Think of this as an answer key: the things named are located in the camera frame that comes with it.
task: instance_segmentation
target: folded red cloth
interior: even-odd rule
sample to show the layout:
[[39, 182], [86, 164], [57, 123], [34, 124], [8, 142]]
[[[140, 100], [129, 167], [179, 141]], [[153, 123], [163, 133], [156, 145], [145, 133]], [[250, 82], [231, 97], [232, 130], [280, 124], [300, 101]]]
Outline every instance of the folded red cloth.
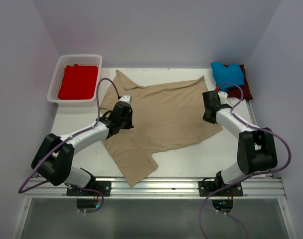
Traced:
[[88, 100], [94, 96], [98, 75], [97, 66], [66, 66], [58, 98]]
[[[243, 90], [243, 99], [252, 100], [253, 97], [250, 93], [248, 81], [246, 78], [245, 66], [244, 65], [239, 65], [239, 66], [245, 76], [245, 85], [240, 87]], [[236, 97], [238, 99], [241, 99], [241, 92], [239, 91], [238, 88], [228, 88], [228, 97]]]

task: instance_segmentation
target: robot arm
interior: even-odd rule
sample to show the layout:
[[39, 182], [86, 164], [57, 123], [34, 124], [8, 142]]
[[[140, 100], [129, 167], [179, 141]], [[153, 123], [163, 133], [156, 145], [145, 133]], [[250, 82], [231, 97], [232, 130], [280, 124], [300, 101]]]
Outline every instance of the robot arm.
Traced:
[[216, 91], [203, 93], [205, 114], [203, 120], [218, 123], [229, 130], [238, 139], [237, 162], [217, 173], [217, 188], [236, 182], [246, 175], [266, 171], [277, 166], [277, 154], [273, 136], [266, 132], [249, 128], [249, 123], [239, 122], [230, 111], [228, 104], [221, 104]]
[[131, 96], [122, 96], [108, 117], [105, 114], [99, 118], [98, 123], [93, 122], [77, 132], [62, 136], [52, 133], [47, 135], [32, 162], [32, 168], [54, 147], [70, 138], [55, 152], [56, 156], [51, 155], [44, 161], [37, 173], [54, 186], [65, 183], [90, 188], [89, 185], [95, 178], [84, 169], [72, 167], [73, 156], [91, 144], [117, 134], [121, 129], [133, 128], [131, 101]]

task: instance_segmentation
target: cable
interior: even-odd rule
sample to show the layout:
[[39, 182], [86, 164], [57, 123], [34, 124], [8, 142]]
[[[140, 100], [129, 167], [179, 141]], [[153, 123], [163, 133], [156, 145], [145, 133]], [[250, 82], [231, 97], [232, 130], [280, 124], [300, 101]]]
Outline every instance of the cable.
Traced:
[[97, 193], [99, 194], [101, 197], [102, 197], [102, 202], [100, 203], [100, 205], [94, 209], [94, 210], [90, 210], [90, 211], [84, 211], [84, 213], [94, 213], [94, 212], [97, 212], [101, 207], [102, 205], [104, 204], [104, 196], [103, 194], [98, 191], [98, 190], [95, 190], [95, 189], [89, 189], [89, 188], [80, 188], [79, 186], [76, 186], [76, 185], [73, 185], [74, 187], [76, 187], [77, 189], [81, 190], [81, 191], [88, 191], [88, 192], [94, 192], [94, 193]]
[[[241, 89], [238, 85], [233, 84], [233, 83], [223, 83], [223, 84], [221, 84], [220, 86], [226, 85], [226, 84], [236, 86], [236, 87], [240, 90], [240, 92], [241, 92], [241, 99], [240, 99], [240, 100], [238, 101], [238, 103], [236, 103], [236, 104], [231, 108], [231, 110], [230, 110], [231, 115], [232, 115], [235, 119], [237, 119], [239, 122], [241, 122], [241, 123], [243, 123], [243, 124], [247, 124], [245, 121], [243, 121], [241, 118], [239, 118], [236, 114], [233, 113], [233, 110], [234, 110], [234, 109], [241, 103], [241, 101], [243, 100], [243, 91], [242, 91], [242, 89]], [[267, 130], [267, 129], [264, 129], [264, 128], [260, 128], [260, 127], [257, 127], [257, 126], [255, 126], [255, 125], [249, 124], [248, 127], [249, 127], [249, 128], [252, 128], [252, 129], [255, 129], [255, 130], [260, 130], [260, 131], [269, 133], [269, 134], [271, 134], [271, 135], [277, 137], [277, 138], [285, 145], [285, 147], [286, 147], [286, 149], [287, 149], [287, 151], [288, 151], [288, 159], [287, 159], [287, 162], [286, 162], [282, 167], [280, 167], [280, 168], [278, 168], [278, 169], [269, 170], [269, 171], [264, 171], [264, 172], [256, 172], [256, 173], [253, 173], [253, 174], [251, 174], [251, 175], [248, 175], [248, 176], [244, 177], [243, 179], [240, 179], [240, 180], [238, 180], [238, 181], [236, 181], [236, 182], [234, 182], [234, 183], [228, 184], [228, 185], [226, 185], [226, 186], [224, 186], [224, 187], [222, 187], [222, 188], [220, 188], [220, 189], [218, 189], [218, 190], [216, 190], [216, 191], [210, 193], [210, 194], [205, 198], [205, 200], [202, 202], [201, 207], [200, 207], [200, 210], [199, 210], [199, 215], [198, 215], [198, 220], [199, 220], [200, 229], [201, 229], [201, 231], [202, 231], [202, 234], [203, 234], [203, 235], [205, 236], [205, 238], [207, 238], [207, 239], [209, 239], [209, 237], [208, 237], [207, 233], [205, 232], [205, 230], [204, 230], [204, 228], [203, 228], [203, 225], [202, 225], [201, 212], [202, 212], [202, 210], [203, 210], [203, 208], [204, 208], [206, 202], [208, 201], [208, 199], [209, 199], [210, 197], [212, 197], [212, 196], [215, 195], [216, 193], [219, 193], [219, 192], [221, 192], [221, 191], [223, 191], [223, 190], [225, 190], [225, 189], [227, 189], [227, 188], [229, 188], [229, 187], [232, 187], [232, 186], [234, 186], [234, 185], [237, 185], [238, 183], [241, 183], [241, 182], [243, 182], [243, 181], [245, 181], [245, 180], [251, 178], [252, 176], [262, 175], [262, 174], [267, 174], [267, 173], [277, 173], [277, 172], [280, 172], [280, 171], [284, 170], [285, 168], [287, 168], [288, 165], [289, 165], [290, 162], [291, 162], [291, 157], [292, 157], [291, 149], [290, 149], [288, 143], [287, 143], [281, 136], [279, 136], [278, 134], [276, 134], [276, 133], [274, 133], [274, 132], [272, 132], [272, 131], [270, 131], [270, 130]], [[244, 224], [243, 224], [239, 219], [237, 219], [236, 217], [234, 217], [233, 215], [229, 215], [229, 214], [227, 214], [227, 215], [230, 216], [230, 217], [232, 217], [233, 219], [235, 219], [236, 221], [238, 221], [238, 222], [242, 225], [242, 227], [244, 228], [244, 230], [245, 230], [245, 232], [246, 232], [246, 237], [249, 238], [249, 232], [248, 232], [248, 230], [246, 229], [246, 227], [244, 226]]]
[[[114, 88], [115, 88], [115, 90], [116, 90], [117, 97], [120, 98], [120, 95], [119, 95], [119, 93], [118, 93], [118, 90], [117, 90], [117, 88], [116, 88], [116, 86], [115, 86], [115, 84], [114, 84], [114, 82], [113, 82], [112, 80], [110, 80], [110, 79], [108, 79], [108, 78], [103, 78], [103, 79], [101, 79], [101, 80], [98, 82], [97, 87], [96, 87], [96, 102], [97, 102], [97, 107], [98, 107], [98, 117], [97, 117], [97, 119], [96, 119], [96, 122], [94, 123], [94, 127], [98, 124], [99, 118], [100, 118], [100, 107], [99, 107], [100, 104], [99, 104], [99, 99], [98, 99], [98, 89], [99, 89], [99, 86], [100, 86], [100, 84], [101, 84], [101, 82], [102, 82], [103, 80], [108, 80], [108, 81], [110, 81], [110, 82], [112, 83], [112, 85], [114, 86]], [[80, 134], [82, 134], [82, 133], [85, 133], [85, 132], [89, 131], [90, 129], [92, 129], [91, 126], [85, 128], [85, 129], [82, 129], [82, 130], [80, 130], [80, 131], [78, 131], [78, 132], [75, 132], [74, 134], [72, 134], [72, 137], [75, 137], [75, 136], [78, 136], [78, 135], [80, 135]], [[72, 137], [68, 137], [68, 138], [66, 138], [64, 141], [60, 142], [57, 146], [55, 146], [51, 151], [49, 151], [49, 152], [41, 159], [41, 161], [40, 161], [40, 162], [36, 165], [36, 167], [32, 170], [32, 172], [30, 173], [30, 175], [23, 181], [22, 185], [21, 185], [20, 188], [18, 189], [18, 193], [19, 193], [19, 194], [25, 193], [25, 192], [27, 192], [27, 191], [33, 189], [33, 188], [36, 188], [36, 187], [38, 187], [38, 186], [40, 186], [40, 185], [43, 185], [43, 184], [45, 184], [45, 183], [48, 182], [47, 180], [45, 180], [45, 181], [40, 182], [40, 183], [38, 183], [38, 184], [35, 184], [35, 185], [31, 186], [31, 187], [25, 188], [25, 186], [27, 185], [27, 183], [29, 182], [29, 180], [30, 180], [30, 179], [33, 177], [33, 175], [38, 171], [38, 169], [40, 168], [40, 166], [49, 158], [49, 156], [51, 156], [51, 155], [52, 155], [54, 152], [56, 152], [60, 147], [62, 147], [65, 143], [67, 143], [69, 140], [71, 140]]]
[[98, 88], [99, 88], [99, 86], [100, 86], [100, 84], [101, 84], [101, 82], [102, 82], [103, 80], [106, 80], [106, 81], [109, 81], [109, 82], [112, 83], [112, 85], [113, 85], [114, 88], [115, 88], [115, 91], [116, 91], [116, 94], [117, 94], [118, 99], [120, 98], [120, 94], [118, 93], [118, 90], [117, 90], [117, 88], [116, 88], [116, 86], [115, 86], [115, 83], [114, 83], [111, 79], [105, 77], [105, 78], [102, 78], [102, 79], [98, 82], [97, 88], [96, 88], [97, 119], [96, 119], [96, 122], [95, 122], [95, 124], [94, 124], [94, 127], [95, 127], [95, 126], [98, 124], [98, 122], [100, 121], [100, 102], [99, 102], [99, 100], [98, 100]]

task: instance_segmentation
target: black mounting plate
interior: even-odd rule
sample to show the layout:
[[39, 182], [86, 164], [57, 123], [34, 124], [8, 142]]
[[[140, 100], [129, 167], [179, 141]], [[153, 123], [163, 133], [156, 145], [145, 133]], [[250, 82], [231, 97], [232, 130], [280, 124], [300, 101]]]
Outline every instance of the black mounting plate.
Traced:
[[[198, 182], [198, 189], [200, 197], [207, 197], [213, 191], [216, 191], [214, 181], [199, 181]], [[241, 183], [238, 183], [235, 186], [227, 188], [219, 193], [213, 195], [213, 197], [229, 197], [231, 192], [233, 192], [234, 197], [241, 197], [243, 196], [242, 186]]]
[[[111, 181], [95, 181], [91, 184], [91, 189], [101, 192], [104, 197], [111, 194], [112, 182]], [[66, 195], [71, 197], [87, 197], [94, 196], [94, 192], [82, 191], [77, 188], [67, 189]]]

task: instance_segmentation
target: white table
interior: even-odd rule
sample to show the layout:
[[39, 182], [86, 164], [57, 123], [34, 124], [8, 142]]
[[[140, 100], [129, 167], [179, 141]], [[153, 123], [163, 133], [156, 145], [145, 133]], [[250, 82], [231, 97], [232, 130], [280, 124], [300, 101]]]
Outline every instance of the white table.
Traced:
[[[208, 90], [215, 89], [211, 69], [103, 68], [101, 77], [113, 79], [116, 69], [142, 86], [195, 80], [204, 75]], [[101, 85], [100, 101], [109, 85], [109, 82]], [[228, 98], [230, 105], [234, 105], [237, 101], [237, 98]], [[235, 112], [251, 122], [245, 101], [235, 109]], [[56, 135], [70, 133], [89, 125], [96, 118], [96, 105], [92, 107], [58, 107], [52, 132]], [[238, 142], [234, 136], [224, 128], [215, 136], [197, 145], [155, 153], [152, 157], [159, 167], [150, 177], [213, 177], [218, 171], [229, 167], [236, 161], [237, 145]], [[73, 166], [82, 167], [95, 176], [122, 176], [101, 142], [97, 142], [75, 155]]]

